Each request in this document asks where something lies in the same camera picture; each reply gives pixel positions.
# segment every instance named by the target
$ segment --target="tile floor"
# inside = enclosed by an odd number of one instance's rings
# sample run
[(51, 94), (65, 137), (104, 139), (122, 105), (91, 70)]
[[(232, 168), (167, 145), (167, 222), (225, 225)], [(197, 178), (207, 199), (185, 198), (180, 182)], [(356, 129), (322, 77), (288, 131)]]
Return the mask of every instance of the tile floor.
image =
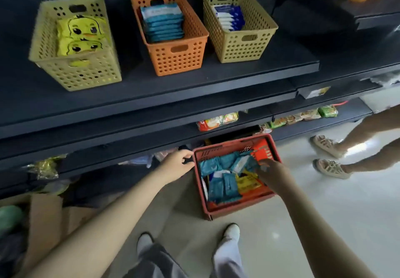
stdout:
[[(353, 127), (348, 123), (323, 134), (342, 139)], [(400, 137), (400, 130), (377, 135), (343, 159), (352, 163), (376, 153)], [(378, 277), (400, 273), (400, 164), (380, 172), (359, 173), (348, 180), (316, 172), (312, 160), (327, 158), (308, 138), (278, 146), (286, 165), (314, 202), (318, 211), (348, 246)], [(209, 222), (202, 218), (193, 175), (165, 187), (153, 200), (120, 253), (110, 278), (121, 278), (136, 261), (136, 241), (144, 231), (165, 246), (189, 277), (208, 277), (211, 255), (230, 222), (241, 228), (239, 242), (243, 266), (252, 277), (313, 277), (285, 206), (274, 197), (247, 209)]]

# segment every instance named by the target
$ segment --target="plastic basket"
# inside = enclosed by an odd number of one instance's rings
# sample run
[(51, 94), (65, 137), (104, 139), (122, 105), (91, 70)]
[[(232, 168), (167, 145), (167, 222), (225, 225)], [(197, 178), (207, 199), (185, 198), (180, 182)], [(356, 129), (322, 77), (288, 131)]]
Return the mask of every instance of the plastic basket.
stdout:
[[(102, 16), (110, 45), (96, 52), (57, 56), (57, 20), (74, 15)], [(29, 60), (43, 68), (68, 91), (106, 85), (122, 80), (104, 0), (54, 0), (40, 3)]]
[[(187, 0), (131, 0), (143, 42), (158, 76), (198, 69), (203, 62), (208, 31)], [(159, 3), (176, 2), (181, 9), (184, 37), (177, 40), (149, 44), (142, 29), (140, 7)]]
[(247, 200), (239, 200), (236, 202), (232, 203), (226, 203), (222, 204), (218, 209), (209, 211), (207, 209), (207, 201), (204, 196), (203, 192), (203, 186), (202, 186), (202, 181), (201, 181), (201, 172), (200, 172), (200, 162), (204, 160), (208, 160), (214, 157), (219, 157), (223, 155), (227, 155), (229, 153), (233, 153), (235, 151), (247, 151), (252, 149), (252, 146), (255, 145), (256, 143), (259, 142), (260, 139), (265, 138), (267, 140), (267, 143), (269, 145), (269, 148), (272, 152), (272, 155), (276, 161), (282, 162), (280, 159), (275, 143), (271, 137), (270, 134), (258, 134), (258, 135), (253, 135), (251, 137), (247, 138), (242, 138), (242, 139), (237, 139), (237, 140), (232, 140), (232, 141), (226, 141), (223, 143), (219, 144), (213, 144), (213, 145), (208, 145), (205, 147), (200, 147), (196, 148), (193, 150), (194, 152), (194, 171), (196, 174), (196, 183), (203, 207), (203, 212), (207, 216), (208, 219), (220, 217), (223, 215), (230, 214), (234, 211), (246, 208), (250, 205), (256, 204), (258, 202), (261, 202), (263, 200), (266, 200), (268, 198), (271, 198), (275, 195), (275, 193), (270, 190), (268, 187), (266, 187), (266, 190), (264, 190), (260, 195), (253, 196), (250, 199)]
[[(215, 4), (239, 5), (246, 24), (224, 30), (211, 10)], [(278, 26), (256, 0), (203, 0), (204, 24), (221, 63), (258, 60)]]

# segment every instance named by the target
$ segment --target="foot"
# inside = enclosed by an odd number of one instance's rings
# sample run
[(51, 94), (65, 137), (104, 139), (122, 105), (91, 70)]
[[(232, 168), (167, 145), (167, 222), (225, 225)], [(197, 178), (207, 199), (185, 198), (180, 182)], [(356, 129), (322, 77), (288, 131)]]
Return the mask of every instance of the foot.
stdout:
[(320, 149), (328, 152), (335, 158), (339, 159), (344, 156), (346, 153), (345, 151), (339, 151), (335, 145), (337, 142), (333, 141), (332, 139), (325, 138), (323, 135), (316, 135), (312, 137), (313, 143), (318, 146)]
[(136, 253), (138, 256), (147, 251), (154, 243), (153, 237), (147, 232), (140, 235), (137, 241)]
[(348, 179), (352, 174), (345, 172), (340, 163), (336, 161), (316, 159), (314, 163), (317, 170), (327, 176)]
[(224, 238), (225, 239), (232, 239), (236, 242), (239, 242), (239, 237), (240, 237), (240, 228), (236, 223), (231, 223), (228, 225), (224, 232)]

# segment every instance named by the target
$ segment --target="stack of blue and white packages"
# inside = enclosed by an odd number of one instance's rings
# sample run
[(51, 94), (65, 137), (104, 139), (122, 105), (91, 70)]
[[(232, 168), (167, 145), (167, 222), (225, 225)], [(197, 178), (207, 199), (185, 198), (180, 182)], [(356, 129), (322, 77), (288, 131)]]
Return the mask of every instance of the stack of blue and white packages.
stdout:
[(212, 10), (217, 16), (223, 29), (229, 31), (241, 30), (244, 24), (243, 13), (240, 6), (235, 5), (213, 5)]
[(183, 13), (177, 3), (141, 7), (143, 30), (151, 43), (175, 40), (184, 36)]

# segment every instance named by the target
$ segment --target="orange basket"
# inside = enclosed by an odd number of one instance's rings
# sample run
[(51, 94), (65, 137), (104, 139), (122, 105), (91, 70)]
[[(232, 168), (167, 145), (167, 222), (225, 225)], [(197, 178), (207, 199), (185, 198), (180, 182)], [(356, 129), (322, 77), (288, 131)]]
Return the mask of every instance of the orange basket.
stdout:
[(247, 138), (226, 141), (226, 142), (219, 143), (219, 144), (208, 145), (208, 146), (196, 148), (193, 150), (193, 152), (194, 152), (193, 160), (195, 163), (194, 171), (196, 174), (196, 183), (197, 183), (200, 200), (201, 200), (202, 207), (203, 207), (203, 212), (206, 215), (208, 220), (212, 220), (217, 217), (228, 215), (230, 213), (233, 213), (234, 211), (241, 210), (243, 208), (246, 208), (248, 206), (251, 206), (253, 204), (256, 204), (258, 202), (266, 200), (268, 198), (271, 198), (275, 195), (275, 193), (268, 186), (263, 186), (263, 187), (260, 187), (259, 189), (257, 189), (254, 194), (252, 194), (250, 196), (244, 196), (242, 199), (240, 199), (238, 201), (224, 203), (224, 204), (218, 204), (218, 206), (216, 208), (213, 208), (212, 210), (208, 210), (208, 208), (207, 208), (207, 200), (204, 195), (203, 185), (202, 185), (202, 181), (201, 181), (200, 162), (214, 158), (214, 157), (220, 157), (223, 155), (227, 155), (227, 154), (233, 153), (235, 151), (243, 152), (243, 151), (251, 150), (255, 144), (260, 142), (261, 139), (266, 139), (266, 141), (269, 145), (269, 150), (271, 151), (271, 154), (272, 154), (274, 160), (282, 162), (282, 160), (280, 159), (280, 157), (277, 153), (276, 146), (275, 146), (275, 143), (274, 143), (271, 135), (264, 134), (264, 133), (258, 134), (258, 135), (253, 135), (253, 136), (247, 137)]
[[(187, 0), (131, 0), (140, 34), (146, 44), (158, 76), (181, 73), (201, 67), (208, 31)], [(142, 28), (140, 7), (160, 3), (177, 3), (181, 9), (184, 37), (177, 40), (149, 44)]]

